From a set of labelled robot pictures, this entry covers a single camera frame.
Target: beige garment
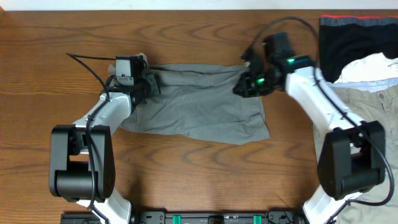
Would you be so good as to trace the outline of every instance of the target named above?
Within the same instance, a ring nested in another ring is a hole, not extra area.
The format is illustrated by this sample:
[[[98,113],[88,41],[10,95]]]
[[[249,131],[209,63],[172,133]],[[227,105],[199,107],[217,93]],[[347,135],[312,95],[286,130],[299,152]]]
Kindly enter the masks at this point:
[[[386,132],[386,157],[390,163],[398,185],[398,86],[383,91],[370,93],[348,88],[334,88],[335,93],[346,105],[366,121],[379,121]],[[314,143],[317,159],[320,157],[323,139],[314,127]],[[375,186],[370,192],[362,194],[358,199],[369,202],[384,200],[389,191],[389,179],[381,185]],[[397,223],[398,220],[398,193],[395,192],[392,200],[381,207],[369,207],[352,203],[338,216],[340,224],[347,223]]]

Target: clothing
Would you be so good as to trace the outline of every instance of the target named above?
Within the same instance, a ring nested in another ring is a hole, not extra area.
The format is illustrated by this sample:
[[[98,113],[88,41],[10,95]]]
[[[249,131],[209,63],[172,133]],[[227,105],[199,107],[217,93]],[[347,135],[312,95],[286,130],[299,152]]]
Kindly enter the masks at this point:
[[[328,82],[337,81],[346,65],[368,55],[398,57],[396,17],[321,16],[319,37],[320,68]]]
[[[121,127],[230,144],[269,139],[262,100],[232,92],[246,69],[201,64],[151,67],[150,72],[159,74],[162,94],[137,106]]]
[[[332,87],[355,88],[376,92],[398,84],[398,58],[383,53],[372,54],[349,63]]]
[[[398,85],[386,90],[370,93],[348,88],[333,88],[339,98],[356,114],[366,121],[379,121],[386,132],[386,158],[390,163],[395,185],[398,185]],[[314,143],[317,159],[322,151],[323,139],[314,127]],[[389,191],[389,179],[375,186],[359,199],[369,202],[384,200]],[[369,207],[352,203],[338,215],[338,223],[396,223],[398,197],[394,194],[392,200],[381,207]]]

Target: wooden surface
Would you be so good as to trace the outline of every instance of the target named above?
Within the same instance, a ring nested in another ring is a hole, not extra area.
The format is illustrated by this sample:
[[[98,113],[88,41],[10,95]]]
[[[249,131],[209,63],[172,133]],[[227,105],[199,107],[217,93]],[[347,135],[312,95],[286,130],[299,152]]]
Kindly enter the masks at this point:
[[[113,57],[144,52],[151,64],[240,64],[239,55],[271,20],[320,14],[397,11],[123,11],[6,12],[0,18],[0,223],[59,223],[84,210],[50,195],[50,132],[82,117],[100,84],[65,55]],[[313,54],[310,33],[290,31],[300,54]],[[106,78],[108,62],[87,61]],[[113,136],[116,187],[136,204],[169,211],[298,207],[318,185],[312,123],[285,93],[264,98],[271,139],[243,146],[183,136]]]

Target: white wall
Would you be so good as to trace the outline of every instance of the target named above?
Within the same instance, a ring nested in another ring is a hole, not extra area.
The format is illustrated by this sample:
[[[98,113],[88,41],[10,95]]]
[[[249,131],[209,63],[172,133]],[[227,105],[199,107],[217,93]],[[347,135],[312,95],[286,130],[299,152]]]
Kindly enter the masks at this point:
[[[398,0],[0,0],[5,11],[398,9]]]

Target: green tape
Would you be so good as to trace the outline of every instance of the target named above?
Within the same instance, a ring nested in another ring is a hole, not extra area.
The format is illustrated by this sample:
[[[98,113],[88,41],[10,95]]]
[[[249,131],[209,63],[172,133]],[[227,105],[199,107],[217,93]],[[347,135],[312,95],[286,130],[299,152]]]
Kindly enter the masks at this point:
[[[181,216],[180,215],[173,216],[173,224],[181,224]]]
[[[253,224],[261,224],[261,216],[260,215],[255,215],[253,216]]]

